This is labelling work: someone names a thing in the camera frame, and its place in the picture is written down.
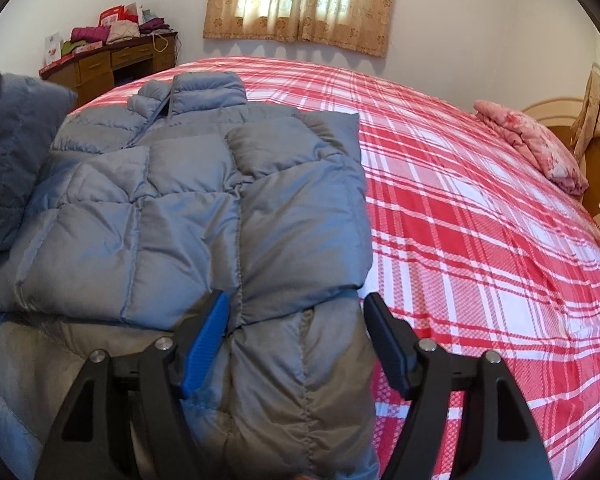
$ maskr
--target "floral curtain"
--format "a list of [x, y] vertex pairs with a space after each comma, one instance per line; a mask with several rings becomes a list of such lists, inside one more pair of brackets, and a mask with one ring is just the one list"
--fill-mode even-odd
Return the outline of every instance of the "floral curtain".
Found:
[[314, 41], [386, 56], [394, 0], [208, 0], [204, 38]]
[[571, 127], [571, 149], [580, 161], [593, 137], [600, 137], [600, 34], [596, 31], [596, 59], [594, 60], [582, 111]]

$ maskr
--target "purple folded cloth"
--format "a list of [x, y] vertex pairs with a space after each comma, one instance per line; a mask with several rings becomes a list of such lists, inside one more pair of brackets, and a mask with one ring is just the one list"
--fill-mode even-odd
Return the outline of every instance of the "purple folded cloth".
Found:
[[102, 25], [101, 27], [76, 27], [71, 31], [71, 42], [85, 40], [87, 43], [96, 43], [101, 41], [107, 42], [109, 37], [110, 25]]
[[140, 25], [140, 32], [151, 32], [157, 28], [164, 28], [164, 18], [152, 18]]
[[171, 34], [173, 31], [169, 25], [163, 25], [164, 28], [156, 28], [151, 32], [141, 32], [140, 36], [160, 36], [161, 34]]

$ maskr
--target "window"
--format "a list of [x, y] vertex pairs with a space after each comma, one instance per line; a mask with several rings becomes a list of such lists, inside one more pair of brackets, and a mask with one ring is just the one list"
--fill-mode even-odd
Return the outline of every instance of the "window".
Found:
[[205, 38], [315, 41], [386, 56], [393, 0], [208, 0]]

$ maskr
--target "pink pillow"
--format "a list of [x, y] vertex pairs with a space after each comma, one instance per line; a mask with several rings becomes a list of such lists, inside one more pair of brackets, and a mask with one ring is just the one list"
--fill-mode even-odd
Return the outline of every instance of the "pink pillow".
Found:
[[568, 194], [580, 196], [589, 183], [567, 147], [551, 130], [523, 112], [478, 100], [478, 116], [547, 179]]
[[110, 25], [102, 25], [101, 27], [76, 27], [71, 31], [71, 42], [85, 40], [87, 43], [96, 43], [101, 41], [107, 42], [109, 37]]

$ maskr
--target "bed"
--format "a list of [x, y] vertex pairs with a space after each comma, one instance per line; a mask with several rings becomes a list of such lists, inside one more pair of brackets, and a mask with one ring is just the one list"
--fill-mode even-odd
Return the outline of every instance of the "bed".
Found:
[[[532, 409], [554, 476], [600, 437], [600, 232], [589, 214], [471, 114], [375, 77], [305, 62], [204, 59], [181, 72], [236, 72], [250, 100], [360, 114], [378, 291], [420, 337], [478, 356], [497, 349]], [[144, 80], [86, 105], [124, 104]], [[408, 412], [379, 369], [374, 446], [384, 468]], [[448, 478], [454, 394], [435, 478]]]

